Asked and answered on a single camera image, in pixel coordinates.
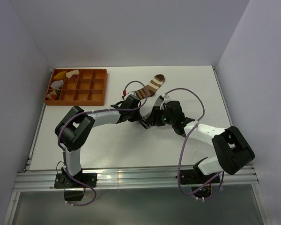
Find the grey sock with black stripes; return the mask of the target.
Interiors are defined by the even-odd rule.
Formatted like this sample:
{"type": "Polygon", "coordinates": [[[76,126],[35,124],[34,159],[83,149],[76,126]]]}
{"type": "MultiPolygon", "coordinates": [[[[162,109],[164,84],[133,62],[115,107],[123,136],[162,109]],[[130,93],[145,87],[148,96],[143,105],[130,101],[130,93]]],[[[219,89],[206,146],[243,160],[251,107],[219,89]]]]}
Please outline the grey sock with black stripes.
{"type": "Polygon", "coordinates": [[[154,106],[152,107],[152,110],[151,110],[151,112],[154,113],[154,124],[155,124],[155,122],[157,120],[157,116],[158,116],[159,111],[160,111],[160,103],[161,103],[161,100],[158,97],[157,100],[155,101],[154,106]]]}

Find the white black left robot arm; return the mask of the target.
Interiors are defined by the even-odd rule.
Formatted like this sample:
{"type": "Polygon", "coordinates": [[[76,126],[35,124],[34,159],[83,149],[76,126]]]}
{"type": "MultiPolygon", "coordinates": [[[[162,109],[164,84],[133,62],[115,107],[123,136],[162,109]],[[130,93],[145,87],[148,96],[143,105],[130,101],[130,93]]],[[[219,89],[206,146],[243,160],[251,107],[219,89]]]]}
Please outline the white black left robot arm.
{"type": "Polygon", "coordinates": [[[134,122],[141,119],[141,101],[134,95],[127,95],[125,100],[109,106],[107,109],[85,111],[73,106],[55,128],[58,146],[62,149],[64,166],[62,172],[65,182],[77,187],[82,181],[80,151],[91,130],[107,124],[134,122]]]}

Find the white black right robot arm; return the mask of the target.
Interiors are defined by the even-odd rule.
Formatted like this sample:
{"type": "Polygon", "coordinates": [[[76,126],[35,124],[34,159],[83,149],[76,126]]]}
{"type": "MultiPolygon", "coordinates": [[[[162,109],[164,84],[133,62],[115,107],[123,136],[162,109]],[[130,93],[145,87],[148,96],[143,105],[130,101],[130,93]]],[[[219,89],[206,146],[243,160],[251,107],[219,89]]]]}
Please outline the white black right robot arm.
{"type": "Polygon", "coordinates": [[[205,182],[213,173],[233,175],[255,158],[237,127],[220,128],[199,123],[185,116],[179,101],[156,104],[141,122],[145,128],[170,125],[177,135],[199,140],[214,148],[215,157],[206,157],[193,166],[192,177],[199,183],[205,182]]]}

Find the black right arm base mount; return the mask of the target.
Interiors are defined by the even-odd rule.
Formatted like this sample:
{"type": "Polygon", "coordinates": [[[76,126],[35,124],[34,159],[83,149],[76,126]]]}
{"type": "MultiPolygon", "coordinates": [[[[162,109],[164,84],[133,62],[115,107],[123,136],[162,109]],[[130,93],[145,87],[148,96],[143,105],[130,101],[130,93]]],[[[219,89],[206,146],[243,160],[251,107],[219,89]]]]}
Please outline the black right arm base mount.
{"type": "Polygon", "coordinates": [[[182,185],[195,185],[191,187],[194,197],[197,199],[208,199],[218,192],[222,187],[224,173],[212,173],[204,175],[197,165],[192,169],[182,169],[176,176],[178,187],[181,191],[182,185]]]}

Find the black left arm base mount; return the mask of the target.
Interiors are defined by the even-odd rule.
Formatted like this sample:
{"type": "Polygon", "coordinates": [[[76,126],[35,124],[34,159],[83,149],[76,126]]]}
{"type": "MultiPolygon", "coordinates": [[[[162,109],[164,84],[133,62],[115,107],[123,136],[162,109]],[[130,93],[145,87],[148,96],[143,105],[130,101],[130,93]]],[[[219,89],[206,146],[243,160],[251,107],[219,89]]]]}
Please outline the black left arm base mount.
{"type": "Polygon", "coordinates": [[[83,170],[73,176],[71,179],[62,169],[57,173],[54,182],[55,189],[64,189],[64,200],[67,202],[78,202],[84,197],[85,188],[95,188],[97,182],[97,173],[84,173],[83,170]]]}

